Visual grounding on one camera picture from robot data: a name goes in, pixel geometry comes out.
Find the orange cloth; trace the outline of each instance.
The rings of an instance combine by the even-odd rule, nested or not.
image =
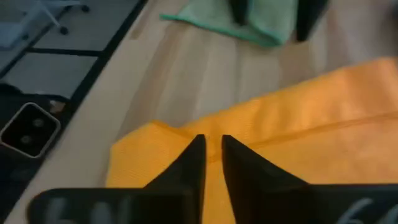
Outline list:
[[[206,135],[203,223],[234,223],[221,165],[230,134],[312,184],[398,182],[398,71],[384,58],[171,128],[154,121],[111,150],[107,187],[143,187]]]

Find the wooden surface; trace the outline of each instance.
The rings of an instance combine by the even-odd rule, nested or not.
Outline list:
[[[145,49],[131,61],[139,64],[132,74],[142,78],[119,137],[151,119],[180,126],[339,67],[396,54],[392,1],[332,1],[309,42],[276,49],[159,21],[160,13],[175,14],[184,2],[151,1],[130,35],[132,45]]]
[[[397,54],[391,0],[334,0],[313,37],[278,49],[161,21],[185,0],[149,0],[6,223],[38,193],[102,187],[110,146],[151,119],[180,126],[338,67]]]

